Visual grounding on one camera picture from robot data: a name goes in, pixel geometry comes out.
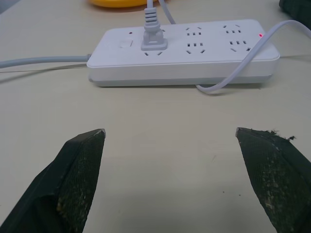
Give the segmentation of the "white power strip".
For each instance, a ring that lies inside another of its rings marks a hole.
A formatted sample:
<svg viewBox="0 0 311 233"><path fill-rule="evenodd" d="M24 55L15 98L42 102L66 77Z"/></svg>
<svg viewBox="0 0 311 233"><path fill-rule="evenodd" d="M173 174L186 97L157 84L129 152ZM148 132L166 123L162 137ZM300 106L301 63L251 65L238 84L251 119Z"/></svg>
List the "white power strip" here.
<svg viewBox="0 0 311 233"><path fill-rule="evenodd" d="M253 19L163 25L165 50L142 51L143 27L107 31L87 62L97 86L213 85L264 35Z"/></svg>

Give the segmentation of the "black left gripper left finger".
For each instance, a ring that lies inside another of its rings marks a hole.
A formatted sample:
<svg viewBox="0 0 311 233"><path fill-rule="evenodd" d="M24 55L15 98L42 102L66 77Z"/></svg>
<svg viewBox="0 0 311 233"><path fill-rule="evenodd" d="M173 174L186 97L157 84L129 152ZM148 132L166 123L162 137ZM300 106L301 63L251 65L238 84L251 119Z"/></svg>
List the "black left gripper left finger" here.
<svg viewBox="0 0 311 233"><path fill-rule="evenodd" d="M68 140L30 183L0 233L82 233L97 187L106 133Z"/></svg>

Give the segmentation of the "grey power plug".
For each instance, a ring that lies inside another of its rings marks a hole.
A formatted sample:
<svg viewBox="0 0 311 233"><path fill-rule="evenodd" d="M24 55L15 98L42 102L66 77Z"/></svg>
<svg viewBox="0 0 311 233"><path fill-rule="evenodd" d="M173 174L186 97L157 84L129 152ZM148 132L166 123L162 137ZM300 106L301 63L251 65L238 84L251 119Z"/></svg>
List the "grey power plug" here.
<svg viewBox="0 0 311 233"><path fill-rule="evenodd" d="M144 9L144 34L141 44L142 51L166 50L168 40L164 38L160 22L157 18L157 10L154 7L154 0L146 0L147 7Z"/></svg>

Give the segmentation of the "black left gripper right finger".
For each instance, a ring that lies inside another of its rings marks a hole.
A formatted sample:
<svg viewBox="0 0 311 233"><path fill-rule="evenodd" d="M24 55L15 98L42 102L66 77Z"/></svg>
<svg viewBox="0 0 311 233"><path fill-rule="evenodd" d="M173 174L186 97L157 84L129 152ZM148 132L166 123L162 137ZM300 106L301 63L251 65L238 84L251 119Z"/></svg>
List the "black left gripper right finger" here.
<svg viewBox="0 0 311 233"><path fill-rule="evenodd" d="M311 162L295 136L238 127L236 138L253 190L277 233L311 233Z"/></svg>

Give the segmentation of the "yellow round object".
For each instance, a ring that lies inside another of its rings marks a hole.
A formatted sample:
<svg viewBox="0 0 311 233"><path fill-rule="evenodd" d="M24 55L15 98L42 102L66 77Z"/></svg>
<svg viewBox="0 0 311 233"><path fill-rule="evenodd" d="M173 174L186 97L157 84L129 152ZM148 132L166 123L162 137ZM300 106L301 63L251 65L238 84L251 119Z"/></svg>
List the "yellow round object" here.
<svg viewBox="0 0 311 233"><path fill-rule="evenodd" d="M90 4L106 8L128 8L142 6L147 0L87 0Z"/></svg>

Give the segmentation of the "dark object at table edge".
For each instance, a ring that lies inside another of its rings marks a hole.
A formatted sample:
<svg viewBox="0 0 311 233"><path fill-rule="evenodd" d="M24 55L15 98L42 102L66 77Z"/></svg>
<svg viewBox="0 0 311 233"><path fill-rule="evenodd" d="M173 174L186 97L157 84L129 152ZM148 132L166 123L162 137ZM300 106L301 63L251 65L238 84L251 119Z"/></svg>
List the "dark object at table edge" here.
<svg viewBox="0 0 311 233"><path fill-rule="evenodd" d="M283 12L311 30L311 0L279 0Z"/></svg>

